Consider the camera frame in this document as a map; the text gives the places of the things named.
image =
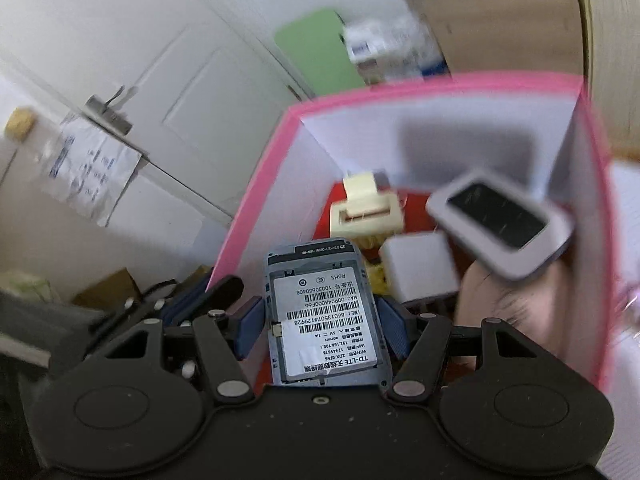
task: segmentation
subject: paper sign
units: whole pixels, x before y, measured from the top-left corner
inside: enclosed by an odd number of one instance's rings
[[[140,153],[91,121],[71,116],[40,161],[40,189],[105,227]]]

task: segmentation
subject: blue gripper pad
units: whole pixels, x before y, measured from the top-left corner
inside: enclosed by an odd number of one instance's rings
[[[234,339],[236,359],[246,359],[254,347],[255,341],[264,328],[264,298],[255,298],[254,304],[238,324],[238,332]]]
[[[406,359],[411,351],[409,337],[402,317],[382,296],[375,296],[382,333],[398,359]]]
[[[178,323],[175,322],[175,319],[181,314],[183,319],[189,319],[188,312],[190,307],[196,305],[198,298],[207,291],[211,273],[212,270],[207,272],[195,285],[178,295],[167,307],[160,311],[159,317],[162,319],[163,326],[177,325]]]

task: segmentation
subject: white door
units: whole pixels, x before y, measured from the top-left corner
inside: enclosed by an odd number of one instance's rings
[[[126,141],[230,214],[295,101],[200,0],[0,0],[0,55],[80,109],[125,86]]]

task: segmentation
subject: white sticker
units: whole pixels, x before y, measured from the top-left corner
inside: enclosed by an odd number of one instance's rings
[[[371,331],[351,267],[273,280],[288,376],[377,361]]]
[[[142,155],[86,118],[69,116],[39,162],[40,189],[105,227]]]

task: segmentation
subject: cream plastic clip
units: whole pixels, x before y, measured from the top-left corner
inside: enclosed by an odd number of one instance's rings
[[[332,237],[353,240],[361,249],[380,247],[404,230],[404,216],[393,191],[378,191],[373,173],[359,173],[343,180],[347,200],[331,204]]]

